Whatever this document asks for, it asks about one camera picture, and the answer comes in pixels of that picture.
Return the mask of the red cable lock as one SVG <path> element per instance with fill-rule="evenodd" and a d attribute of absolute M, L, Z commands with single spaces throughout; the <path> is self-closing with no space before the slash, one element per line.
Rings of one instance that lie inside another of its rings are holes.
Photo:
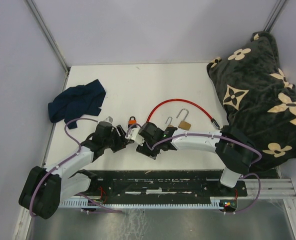
<path fill-rule="evenodd" d="M 193 101 L 190 101 L 187 99 L 182 99 L 182 98 L 171 98 L 171 99 L 167 99 L 167 100 L 164 100 L 164 101 L 158 103 L 155 107 L 152 108 L 152 110 L 148 114 L 146 121 L 149 122 L 151 120 L 152 116 L 154 115 L 154 113 L 156 111 L 158 111 L 160 108 L 162 108 L 164 106 L 170 106 L 170 105 L 172 105 L 173 107 L 176 107 L 176 108 L 190 106 L 195 109 L 198 109 L 199 111 L 201 111 L 203 113 L 203 115 L 205 115 L 208 118 L 208 120 L 211 122 L 214 129 L 219 130 L 221 128 L 219 123 L 216 121 L 216 119 L 214 117 L 212 117 L 212 115 L 210 115 L 210 113 L 208 111 L 206 111 L 205 108 L 203 108 L 202 106 L 200 106 L 199 104 L 197 104 Z"/>

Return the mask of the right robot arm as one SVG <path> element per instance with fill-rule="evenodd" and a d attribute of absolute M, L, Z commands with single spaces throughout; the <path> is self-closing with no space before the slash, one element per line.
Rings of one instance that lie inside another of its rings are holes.
<path fill-rule="evenodd" d="M 137 152 L 152 159 L 160 151 L 196 150 L 216 154 L 225 166 L 217 183 L 218 192 L 224 196 L 235 190 L 237 181 L 249 173 L 252 162 L 260 155 L 248 137 L 228 125 L 221 130 L 193 132 L 174 126 L 162 130 L 147 122 L 131 129 L 127 137 L 138 144 Z"/>

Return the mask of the long shackle brass padlock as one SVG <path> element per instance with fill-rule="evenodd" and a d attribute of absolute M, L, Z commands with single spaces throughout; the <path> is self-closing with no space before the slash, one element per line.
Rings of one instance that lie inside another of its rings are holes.
<path fill-rule="evenodd" d="M 165 125 L 166 125 L 167 128 L 172 128 L 172 127 L 173 127 L 173 125 L 172 125 L 172 120 L 173 120 L 173 118 L 172 118 L 171 116 L 169 116 L 169 117 L 166 119 L 166 121 L 165 121 Z"/>

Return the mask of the orange padlock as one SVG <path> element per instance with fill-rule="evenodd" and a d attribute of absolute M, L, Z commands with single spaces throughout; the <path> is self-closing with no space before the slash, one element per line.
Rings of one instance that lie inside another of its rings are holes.
<path fill-rule="evenodd" d="M 137 124 L 137 120 L 135 116 L 131 116 L 128 120 L 128 128 L 131 127 L 132 125 Z"/>

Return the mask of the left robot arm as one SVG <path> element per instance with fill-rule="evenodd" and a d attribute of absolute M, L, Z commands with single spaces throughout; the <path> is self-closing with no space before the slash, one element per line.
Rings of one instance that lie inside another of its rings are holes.
<path fill-rule="evenodd" d="M 122 126 L 98 122 L 96 129 L 78 143 L 72 155 L 48 166 L 35 166 L 28 174 L 18 203 L 31 217 L 50 218 L 59 204 L 75 195 L 93 195 L 100 184 L 96 174 L 84 167 L 101 157 L 106 149 L 118 152 L 133 141 Z"/>

